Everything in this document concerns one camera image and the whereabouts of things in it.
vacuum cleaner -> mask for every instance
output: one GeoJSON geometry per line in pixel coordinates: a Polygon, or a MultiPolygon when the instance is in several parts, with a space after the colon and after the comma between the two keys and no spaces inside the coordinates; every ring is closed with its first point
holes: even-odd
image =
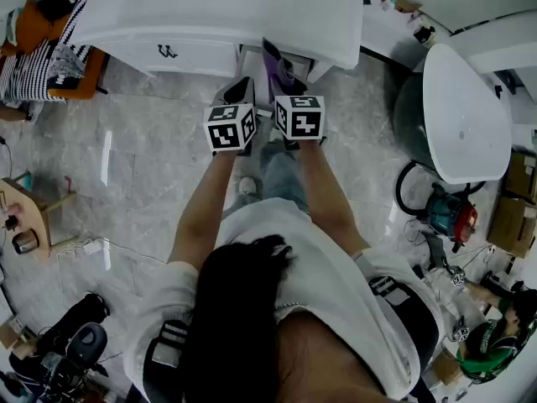
{"type": "Polygon", "coordinates": [[[485,182],[479,182],[471,187],[467,184],[463,191],[449,193],[441,185],[434,183],[433,193],[423,209],[413,209],[403,203],[401,186],[407,174],[417,166],[416,161],[410,161],[401,171],[395,184],[395,201],[399,208],[411,216],[416,217],[423,224],[429,225],[438,234],[447,236],[454,242],[453,252],[464,246],[470,236],[475,233],[477,210],[470,203],[468,197],[479,191],[485,182]]]}

drawer handle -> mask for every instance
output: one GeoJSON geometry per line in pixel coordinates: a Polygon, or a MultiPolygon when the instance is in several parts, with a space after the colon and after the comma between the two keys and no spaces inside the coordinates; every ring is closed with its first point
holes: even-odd
{"type": "Polygon", "coordinates": [[[168,45],[168,44],[166,45],[166,50],[165,50],[165,51],[162,49],[162,45],[161,45],[161,44],[159,44],[158,47],[159,47],[159,53],[160,53],[164,58],[168,58],[168,57],[175,58],[175,57],[177,56],[177,54],[176,54],[173,50],[171,50],[171,49],[169,48],[169,45],[168,45]]]}

gray marble floor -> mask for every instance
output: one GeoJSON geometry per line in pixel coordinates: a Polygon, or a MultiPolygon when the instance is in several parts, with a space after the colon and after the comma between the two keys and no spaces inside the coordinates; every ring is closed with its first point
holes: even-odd
{"type": "MultiPolygon", "coordinates": [[[[36,331],[51,326],[85,291],[93,290],[112,308],[103,324],[109,337],[104,357],[122,351],[128,319],[155,270],[167,259],[180,213],[211,160],[202,110],[227,81],[172,73],[148,78],[111,59],[102,79],[110,92],[107,96],[48,103],[35,125],[0,123],[0,135],[13,153],[13,174],[30,170],[38,194],[56,200],[66,193],[65,176],[72,179],[78,196],[52,214],[53,242],[99,236],[155,258],[111,247],[112,267],[105,270],[102,254],[79,259],[53,254],[47,262],[36,262],[17,256],[7,243],[2,259],[4,286],[24,323],[36,331]]],[[[361,233],[371,245],[389,246],[417,264],[427,261],[427,245],[421,243],[421,236],[409,241],[414,226],[405,227],[410,217],[397,208],[393,194],[395,178],[409,161],[395,143],[390,123],[400,81],[384,63],[361,55],[355,69],[333,68],[315,89],[326,98],[324,149],[361,233]]],[[[251,160],[237,161],[227,205],[239,176],[255,173],[255,167],[251,160]]],[[[8,172],[3,148],[0,175],[8,172]]],[[[425,204],[435,178],[414,170],[408,179],[404,197],[411,205],[425,204]]],[[[486,243],[497,189],[497,183],[487,183],[472,198],[480,214],[478,229],[460,254],[486,243]]],[[[448,258],[455,256],[446,252],[448,258]]],[[[472,256],[462,255],[454,263],[465,264],[472,256]]],[[[471,277],[501,264],[505,256],[497,254],[489,264],[480,258],[467,268],[471,277]]],[[[121,356],[104,365],[112,387],[124,394],[129,383],[121,356]]]]}

white tabletop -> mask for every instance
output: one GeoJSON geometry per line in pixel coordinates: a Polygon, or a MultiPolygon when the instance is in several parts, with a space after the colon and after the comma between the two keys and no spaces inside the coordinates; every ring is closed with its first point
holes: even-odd
{"type": "Polygon", "coordinates": [[[361,30],[362,0],[89,0],[71,41],[143,31],[259,46],[264,36],[284,51],[352,68],[361,30]]]}
{"type": "Polygon", "coordinates": [[[448,45],[427,54],[423,81],[430,154],[450,184],[500,179],[511,154],[511,130],[502,103],[448,45]]]}

cube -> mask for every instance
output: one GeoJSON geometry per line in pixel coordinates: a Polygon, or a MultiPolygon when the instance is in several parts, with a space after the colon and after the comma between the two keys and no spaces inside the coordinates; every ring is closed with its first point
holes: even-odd
{"type": "Polygon", "coordinates": [[[325,125],[323,96],[276,96],[276,125],[289,140],[322,139],[325,125]]]}
{"type": "Polygon", "coordinates": [[[203,128],[211,151],[243,150],[256,131],[253,104],[206,107],[203,128]]]}

